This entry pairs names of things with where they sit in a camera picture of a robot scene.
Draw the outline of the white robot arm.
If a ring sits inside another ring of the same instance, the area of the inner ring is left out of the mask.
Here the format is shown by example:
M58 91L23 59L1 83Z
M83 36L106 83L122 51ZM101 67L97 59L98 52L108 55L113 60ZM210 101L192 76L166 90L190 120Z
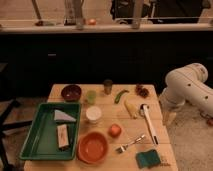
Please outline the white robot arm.
M207 78L208 71L200 63L192 63L167 73L166 87L159 96L164 125L169 125L175 119L176 111L186 101L213 116L213 88L205 84Z

